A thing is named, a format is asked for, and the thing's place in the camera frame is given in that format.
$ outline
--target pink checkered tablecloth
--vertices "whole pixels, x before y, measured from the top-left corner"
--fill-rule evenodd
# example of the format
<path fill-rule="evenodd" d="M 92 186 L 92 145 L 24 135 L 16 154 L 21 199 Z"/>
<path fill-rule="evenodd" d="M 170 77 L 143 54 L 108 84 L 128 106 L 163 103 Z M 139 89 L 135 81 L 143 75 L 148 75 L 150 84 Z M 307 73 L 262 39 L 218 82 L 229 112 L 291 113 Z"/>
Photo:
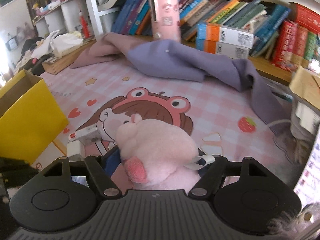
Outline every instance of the pink checkered tablecloth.
<path fill-rule="evenodd" d="M 124 58 L 41 77 L 70 120 L 57 137 L 64 147 L 78 127 L 101 122 L 110 137 L 102 145 L 108 150 L 115 129 L 130 114 L 140 113 L 179 125 L 207 154 L 220 154 L 230 161 L 251 156 L 284 182 L 295 172 L 273 142 L 273 133 L 263 130 L 265 124 L 250 108 L 250 91 L 239 93 L 215 78 L 198 83 L 145 76 Z M 103 112 L 108 112 L 108 122 L 101 121 Z M 59 157 L 61 153 L 53 148 L 50 145 L 34 166 L 45 167 Z M 86 148 L 86 155 L 103 151 L 93 145 Z"/>

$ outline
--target wooden board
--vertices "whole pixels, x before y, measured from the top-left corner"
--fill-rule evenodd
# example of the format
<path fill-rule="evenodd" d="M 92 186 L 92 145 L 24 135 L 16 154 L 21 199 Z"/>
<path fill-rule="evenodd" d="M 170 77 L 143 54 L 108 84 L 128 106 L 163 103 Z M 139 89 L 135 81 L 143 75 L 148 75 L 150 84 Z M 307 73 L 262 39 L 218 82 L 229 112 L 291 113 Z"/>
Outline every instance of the wooden board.
<path fill-rule="evenodd" d="M 136 36 L 137 38 L 143 39 L 145 41 L 152 41 L 151 36 Z M 183 45 L 195 48 L 196 44 L 194 42 L 182 41 Z M 273 66 L 268 60 L 263 57 L 249 57 L 252 61 L 258 73 L 266 78 L 273 81 L 279 82 L 283 85 L 288 86 L 291 81 L 291 73 L 283 70 L 279 67 Z"/>
<path fill-rule="evenodd" d="M 56 75 L 66 67 L 70 66 L 79 57 L 82 51 L 84 51 L 88 47 L 91 47 L 95 42 L 96 40 L 89 41 L 75 51 L 63 56 L 61 59 L 58 59 L 54 63 L 48 63 L 44 61 L 42 63 L 42 66 L 46 72 Z"/>

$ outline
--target purple cloth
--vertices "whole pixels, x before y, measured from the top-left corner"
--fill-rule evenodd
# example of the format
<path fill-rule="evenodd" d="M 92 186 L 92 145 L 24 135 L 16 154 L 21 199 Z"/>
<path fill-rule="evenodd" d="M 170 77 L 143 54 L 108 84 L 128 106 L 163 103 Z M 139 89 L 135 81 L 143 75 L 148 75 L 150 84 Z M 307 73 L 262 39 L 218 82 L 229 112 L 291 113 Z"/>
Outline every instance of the purple cloth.
<path fill-rule="evenodd" d="M 239 92 L 251 88 L 251 108 L 263 122 L 268 124 L 290 119 L 250 60 L 232 60 L 171 40 L 147 42 L 125 55 L 139 71 L 149 76 L 202 82 L 207 75 L 216 77 Z M 271 130 L 279 135 L 289 127 L 288 124 L 279 124 Z"/>

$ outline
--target cartoon girl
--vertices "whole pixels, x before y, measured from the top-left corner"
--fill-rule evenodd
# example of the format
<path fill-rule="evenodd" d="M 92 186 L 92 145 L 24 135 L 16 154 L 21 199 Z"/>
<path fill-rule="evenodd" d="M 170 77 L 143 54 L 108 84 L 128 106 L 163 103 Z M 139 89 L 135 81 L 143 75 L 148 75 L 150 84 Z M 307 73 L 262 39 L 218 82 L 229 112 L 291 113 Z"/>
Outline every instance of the cartoon girl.
<path fill-rule="evenodd" d="M 150 93 L 146 88 L 135 88 L 126 97 L 119 96 L 105 103 L 86 123 L 77 130 L 97 124 L 103 141 L 91 147 L 98 148 L 104 155 L 115 145 L 117 128 L 130 121 L 132 114 L 140 114 L 142 119 L 158 119 L 176 125 L 189 135 L 193 122 L 185 115 L 190 109 L 190 102 L 184 97 L 166 97 Z"/>

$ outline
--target purple book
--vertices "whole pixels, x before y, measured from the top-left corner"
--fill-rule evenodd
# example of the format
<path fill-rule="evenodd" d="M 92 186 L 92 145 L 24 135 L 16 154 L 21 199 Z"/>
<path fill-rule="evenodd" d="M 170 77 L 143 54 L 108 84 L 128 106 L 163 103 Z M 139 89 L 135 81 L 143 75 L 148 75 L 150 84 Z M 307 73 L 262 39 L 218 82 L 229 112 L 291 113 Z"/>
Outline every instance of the purple book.
<path fill-rule="evenodd" d="M 127 18 L 127 23 L 124 25 L 122 28 L 120 34 L 128 35 L 129 30 L 132 27 L 132 23 L 135 22 L 136 17 L 138 16 L 138 9 L 140 7 L 140 4 L 142 3 L 143 0 L 138 0 L 137 3 L 133 6 L 132 11 L 129 14 L 129 17 Z"/>

